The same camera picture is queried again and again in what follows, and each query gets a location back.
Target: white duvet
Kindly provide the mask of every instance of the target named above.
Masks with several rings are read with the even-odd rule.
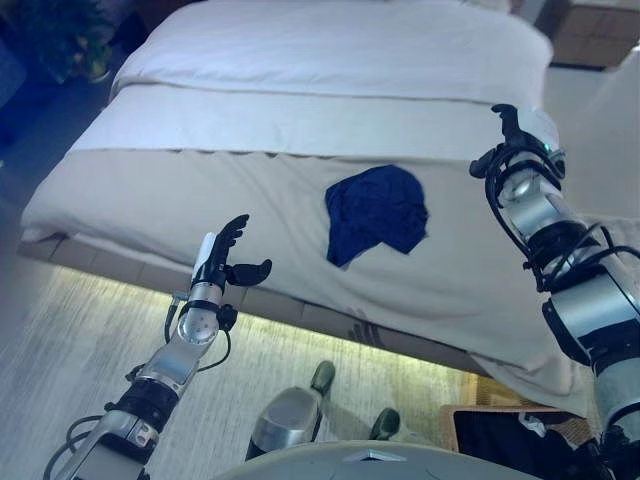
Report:
[[[177,12],[127,61],[25,209],[25,239],[65,232],[186,269],[206,231],[250,213],[230,261],[272,258],[266,288],[468,350],[526,396],[583,412],[542,297],[467,174],[500,139],[490,103],[539,105],[548,42],[446,2],[233,4]],[[337,269],[324,191],[386,163],[422,183],[428,238]]]
[[[160,25],[116,77],[227,91],[538,105],[549,41],[451,1],[208,1]]]

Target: floor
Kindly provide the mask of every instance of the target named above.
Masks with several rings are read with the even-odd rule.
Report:
[[[159,346],[166,295],[15,254],[22,208],[99,113],[108,87],[78,80],[23,106],[18,135],[0,149],[2,478],[41,478],[69,423],[117,399],[123,374]],[[458,403],[455,370],[248,316],[234,333],[229,363],[194,382],[167,427],[150,464],[154,480],[205,479],[241,463],[256,414],[281,389],[304,386],[323,359],[338,376],[322,440],[366,438],[377,413],[393,406],[415,438],[437,444],[439,406]]]
[[[64,87],[27,86],[2,111],[14,137],[0,146],[0,351],[20,325],[28,305],[47,284],[53,268],[15,254],[20,213],[82,131],[106,104],[109,82],[77,79]]]

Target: black cable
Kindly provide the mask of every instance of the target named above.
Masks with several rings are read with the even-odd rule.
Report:
[[[80,418],[71,424],[71,426],[67,429],[67,435],[66,435],[67,445],[69,447],[69,450],[71,450],[71,453],[76,453],[76,447],[73,445],[74,442],[71,441],[71,439],[73,438],[72,437],[73,430],[77,426],[82,425],[83,423],[97,422],[101,418],[102,418],[102,415],[91,415],[89,417]]]
[[[558,262],[558,264],[554,267],[551,273],[545,278],[545,282],[544,282],[545,290],[551,290],[553,288],[553,285],[555,284],[555,281],[558,277],[558,274],[560,273],[560,270],[562,270],[562,267],[564,266],[564,264],[567,263],[567,260],[569,260],[569,257],[573,255],[575,251],[578,248],[580,248],[580,246],[591,236],[593,231],[600,226],[601,226],[600,223],[594,223],[593,225],[591,225],[587,229],[587,231],[582,234],[582,236],[578,239],[578,241],[570,249],[568,249],[565,252],[560,262]]]
[[[136,365],[135,367],[133,367],[133,369],[131,369],[129,373],[127,373],[124,376],[124,378],[126,378],[129,382],[133,382],[136,378],[136,375],[138,375],[138,372],[142,370],[145,365],[146,363],[141,363],[140,365]]]
[[[82,432],[78,435],[76,435],[75,437],[71,438],[71,443],[72,444],[76,444],[78,443],[80,440],[83,440],[85,438],[87,438],[89,436],[91,432]],[[64,452],[66,452],[67,450],[69,450],[69,443],[65,442],[64,445],[62,445],[60,448],[58,448],[58,450],[55,451],[55,453],[53,455],[51,455],[51,458],[49,459],[49,463],[47,463],[47,466],[44,469],[44,474],[42,475],[42,480],[51,480],[51,472],[53,471],[53,467],[55,467],[56,463],[58,462],[58,460],[60,459],[60,457],[62,456],[62,454]]]
[[[542,271],[540,270],[540,268],[531,261],[532,259],[532,253],[529,250],[529,247],[527,247],[526,244],[524,244],[511,230],[511,228],[509,228],[509,226],[507,225],[507,223],[504,220],[504,217],[502,216],[502,213],[500,212],[500,208],[499,208],[499,202],[498,202],[498,195],[496,192],[496,186],[497,186],[497,182],[498,182],[498,177],[500,174],[500,167],[502,165],[506,165],[508,164],[508,162],[519,153],[519,151],[514,150],[514,149],[505,149],[502,148],[500,150],[500,153],[497,154],[497,156],[493,159],[493,161],[491,162],[491,164],[488,166],[487,168],[487,173],[485,176],[485,196],[487,197],[487,201],[489,202],[489,207],[491,208],[491,211],[493,213],[493,216],[496,218],[496,220],[498,221],[498,223],[500,224],[500,226],[502,227],[502,229],[505,231],[505,233],[507,234],[507,236],[509,237],[509,239],[515,244],[515,246],[518,248],[518,250],[520,250],[520,252],[522,252],[522,254],[525,256],[525,258],[527,259],[527,262],[524,264],[525,268],[531,268],[531,271],[533,273],[533,276],[535,278],[536,281],[536,289],[539,292],[543,291],[543,286],[544,286],[544,282],[543,282],[543,278],[542,278]]]
[[[176,315],[176,310],[178,310],[178,305],[171,303],[169,306],[169,310],[167,311],[167,316],[164,319],[164,341],[165,343],[169,343],[171,340],[171,324],[173,323],[173,317]]]
[[[598,252],[594,255],[591,255],[589,258],[584,260],[579,264],[581,267],[589,267],[595,263],[600,262],[603,258],[608,256],[618,254],[618,253],[629,253],[640,260],[640,251],[636,250],[633,247],[628,247],[627,245],[616,245],[614,247],[608,248],[607,250],[603,250],[602,252]]]
[[[229,335],[229,332],[227,332],[226,330],[223,330],[223,332],[224,332],[224,335],[227,337],[227,352],[224,354],[224,357],[222,357],[217,362],[212,363],[211,365],[207,365],[206,367],[199,368],[198,372],[204,372],[205,370],[209,370],[210,368],[217,367],[218,365],[223,363],[227,358],[229,358],[229,354],[231,354],[231,335]]]
[[[600,227],[600,230],[602,230],[602,235],[604,235],[604,239],[607,242],[607,247],[613,248],[615,245],[613,244],[613,238],[611,237],[609,229],[605,226],[602,226]]]

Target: gray carpet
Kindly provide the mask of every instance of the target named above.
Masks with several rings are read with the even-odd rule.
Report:
[[[41,478],[76,418],[102,413],[123,375],[162,344],[169,297],[57,267],[0,352],[0,472]],[[306,386],[316,365],[337,368],[319,440],[366,438],[395,407],[407,427],[439,443],[438,412],[459,403],[462,372],[241,315],[222,366],[199,374],[149,464],[153,480],[207,479],[241,463],[256,415],[280,390]],[[224,353],[224,339],[207,359]]]

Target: blue cloth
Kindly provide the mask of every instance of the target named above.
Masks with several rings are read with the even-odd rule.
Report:
[[[327,260],[342,267],[384,242],[409,253],[426,236],[429,214],[420,182],[394,165],[375,167],[329,187]]]

